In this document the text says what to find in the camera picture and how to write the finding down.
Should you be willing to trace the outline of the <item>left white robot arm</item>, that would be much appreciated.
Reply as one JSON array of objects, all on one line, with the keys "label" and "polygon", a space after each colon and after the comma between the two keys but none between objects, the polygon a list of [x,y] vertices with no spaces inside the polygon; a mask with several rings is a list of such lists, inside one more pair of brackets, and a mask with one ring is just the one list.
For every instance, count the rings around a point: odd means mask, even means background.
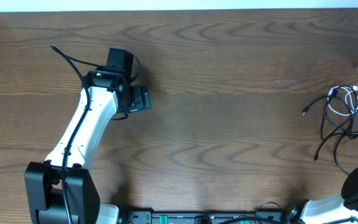
[{"label": "left white robot arm", "polygon": [[149,110],[146,86],[134,85],[139,59],[126,49],[109,49],[105,65],[80,75],[78,107],[62,138],[43,162],[24,173],[32,223],[127,223],[116,205],[102,203],[91,178],[94,156],[107,124],[119,114]]}]

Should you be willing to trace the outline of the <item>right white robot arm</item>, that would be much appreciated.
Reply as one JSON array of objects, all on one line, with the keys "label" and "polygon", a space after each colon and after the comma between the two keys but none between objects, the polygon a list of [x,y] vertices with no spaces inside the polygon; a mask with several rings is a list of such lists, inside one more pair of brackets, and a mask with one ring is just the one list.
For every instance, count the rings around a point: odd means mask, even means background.
[{"label": "right white robot arm", "polygon": [[358,168],[347,176],[339,193],[319,200],[304,200],[294,206],[284,222],[358,223]]}]

